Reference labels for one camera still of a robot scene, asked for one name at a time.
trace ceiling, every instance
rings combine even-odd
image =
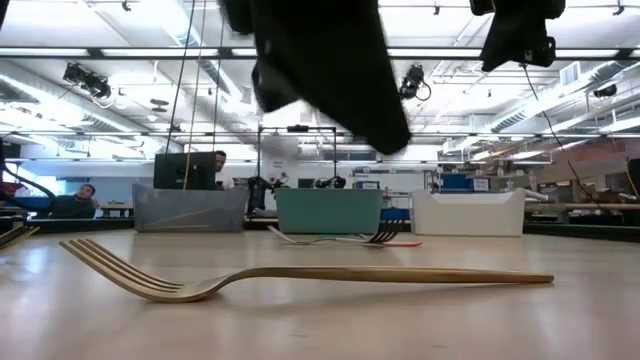
[[[440,7],[437,15],[434,14],[434,3]],[[176,47],[179,44],[171,32],[180,26],[181,21],[189,18],[192,9],[193,28],[197,29],[203,44],[253,46],[251,38],[234,34],[228,27],[222,26],[223,19],[216,1],[129,0],[128,4],[130,12],[124,11],[121,1],[117,0],[12,0],[0,32],[0,47]],[[176,12],[162,9],[165,5],[169,8],[176,4],[182,13],[174,21],[171,17],[177,16]],[[558,48],[636,47],[640,44],[640,1],[626,0],[624,4],[626,10],[614,16],[613,12],[617,9],[615,0],[569,0],[562,17],[547,21],[548,32],[556,38]],[[472,16],[467,0],[381,0],[380,15],[389,46],[481,47],[492,20],[491,15]],[[62,80],[68,61],[20,59],[11,62],[34,77],[68,89],[69,84]],[[114,93],[122,96],[93,101],[81,89],[71,88],[71,93],[82,97],[86,103],[97,102],[93,105],[106,108],[110,114],[150,131],[168,129],[178,82],[182,91],[176,103],[176,123],[188,131],[193,119],[194,131],[207,132],[214,130],[215,119],[218,125],[215,130],[220,136],[216,142],[247,142],[242,135],[223,133],[231,130],[255,131],[260,121],[267,126],[272,122],[293,125],[304,120],[305,114],[309,113],[309,109],[303,106],[261,119],[256,113],[255,101],[250,100],[253,60],[220,61],[223,73],[244,95],[244,103],[238,108],[223,108],[217,113],[214,107],[215,82],[204,71],[198,70],[195,61],[163,60],[154,63],[146,60],[83,60],[81,64],[88,70],[108,77]],[[393,60],[398,84],[414,64],[423,67],[425,81],[431,87],[431,96],[427,101],[414,99],[404,104],[411,130],[416,133],[481,131],[498,114],[528,101],[531,95],[530,85],[518,64],[507,63],[489,74],[482,74],[478,61]],[[557,61],[549,68],[529,67],[532,85],[542,90],[558,82],[559,71],[568,65],[570,62]],[[635,95],[635,86],[638,85],[634,80],[635,74],[629,72],[624,77],[614,79],[624,84],[621,85],[618,99],[592,98],[589,100],[591,108],[587,106],[587,95],[578,96],[576,93],[567,96],[547,109],[552,122],[559,123],[588,112],[593,106],[615,103]],[[421,93],[423,96],[427,94],[426,90]],[[148,117],[152,114],[153,106],[149,102],[152,98],[170,103],[167,107],[170,111],[153,114],[157,116],[154,121]],[[603,118],[605,122],[600,124],[606,124],[606,114]],[[312,124],[331,123],[322,115],[313,115],[311,119]],[[518,131],[529,132],[541,132],[548,128],[546,120],[541,121],[539,117],[532,117],[516,126],[522,128]],[[6,131],[15,127],[5,124],[0,129]],[[175,140],[180,144],[189,141],[186,136]],[[349,137],[339,140],[345,143],[351,141]],[[195,137],[192,141],[210,143],[211,139]],[[414,140],[415,143],[425,144],[443,144],[445,141],[445,137],[419,136]],[[491,147],[490,142],[483,142],[476,151],[486,150],[487,144]]]

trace desk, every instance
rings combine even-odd
[[[253,266],[404,265],[542,271],[557,281],[452,286],[249,279],[207,302],[151,304],[62,250],[57,241],[69,235],[36,235],[12,252],[28,277],[0,283],[0,359],[637,358],[635,244],[538,235],[421,237],[419,248],[380,250],[292,246],[266,231],[74,237],[91,238],[144,271],[176,280]]]
[[[125,213],[129,211],[129,217],[133,217],[133,205],[131,204],[105,204],[100,205],[102,217],[111,217],[111,211],[119,211],[120,217],[125,217]]]

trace person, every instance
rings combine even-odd
[[[227,172],[222,171],[224,164],[227,162],[227,153],[217,150],[216,154],[216,184],[220,185],[224,190],[233,188],[233,178]]]
[[[93,199],[96,188],[90,184],[80,186],[75,195],[60,195],[56,197],[50,219],[93,219],[96,209],[100,207]]]

